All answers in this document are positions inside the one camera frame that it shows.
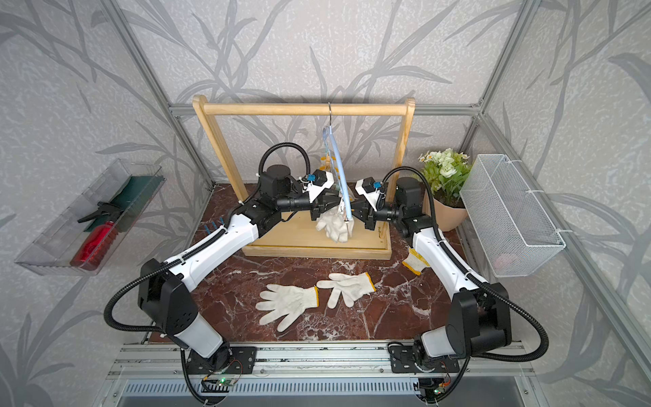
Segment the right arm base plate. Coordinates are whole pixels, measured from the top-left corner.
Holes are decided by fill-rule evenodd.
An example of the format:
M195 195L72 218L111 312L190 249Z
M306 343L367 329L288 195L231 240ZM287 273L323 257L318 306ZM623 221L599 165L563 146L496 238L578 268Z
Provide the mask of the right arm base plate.
M396 341L387 345L393 373L459 373L458 360L449 357L428 357L421 346Z

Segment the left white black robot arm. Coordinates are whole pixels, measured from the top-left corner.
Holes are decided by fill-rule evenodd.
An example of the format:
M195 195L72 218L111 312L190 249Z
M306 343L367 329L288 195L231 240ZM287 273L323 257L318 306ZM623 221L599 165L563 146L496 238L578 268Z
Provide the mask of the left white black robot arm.
M336 207L338 197L327 193L334 184L333 174L322 170L298 179L282 164L261 171L254 192L228 213L222 226L181 254L145 264L141 276L108 301L105 322L123 332L162 333L213 366L225 364L227 341L201 316L193 290L235 252L280 224L283 214L308 211L316 219ZM138 306L153 320L152 326L127 325L113 316L115 305L134 288L139 290Z

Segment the blue clip hanger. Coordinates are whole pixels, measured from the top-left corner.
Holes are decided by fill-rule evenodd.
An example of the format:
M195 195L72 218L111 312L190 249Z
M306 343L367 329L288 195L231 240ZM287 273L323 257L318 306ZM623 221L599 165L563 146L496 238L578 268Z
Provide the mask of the blue clip hanger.
M328 115L329 120L328 124L324 127L322 138L327 151L327 158L331 164L330 172L333 174L335 183L337 184L338 191L341 193L341 203L339 204L339 212L342 214L345 222L350 222L353 220L352 208L350 202L350 193L349 187L347 184L347 179L345 172L342 166L341 154L337 147L337 141L334 136L334 130L332 126L333 122L333 112L331 103L327 104L328 106Z

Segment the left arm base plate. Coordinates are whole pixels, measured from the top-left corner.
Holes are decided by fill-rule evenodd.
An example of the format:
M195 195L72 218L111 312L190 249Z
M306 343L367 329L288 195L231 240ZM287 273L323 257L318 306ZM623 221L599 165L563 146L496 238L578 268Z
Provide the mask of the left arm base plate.
M250 375L254 370L257 350L256 347L249 346L220 348L208 359L202 358L193 350L186 360L186 370L190 375L208 373Z

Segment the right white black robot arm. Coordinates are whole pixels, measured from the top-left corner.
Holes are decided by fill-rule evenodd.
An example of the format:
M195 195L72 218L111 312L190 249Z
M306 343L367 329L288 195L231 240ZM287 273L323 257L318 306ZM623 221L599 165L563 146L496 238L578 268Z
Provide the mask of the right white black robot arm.
M488 283L471 269L452 249L442 235L434 217L423 210L428 196L414 178L398 180L392 203L386 200L385 184L372 177L355 184L358 198L352 203L352 214L366 228L387 222L401 233L410 247L435 272L449 298L451 308L444 327L415 338L415 361L431 368L434 361L449 358L466 360L478 357L503 362L535 361L549 349L549 335L541 323L510 300L500 283ZM511 344L511 316L517 314L537 332L540 344L527 354L500 354L499 349Z

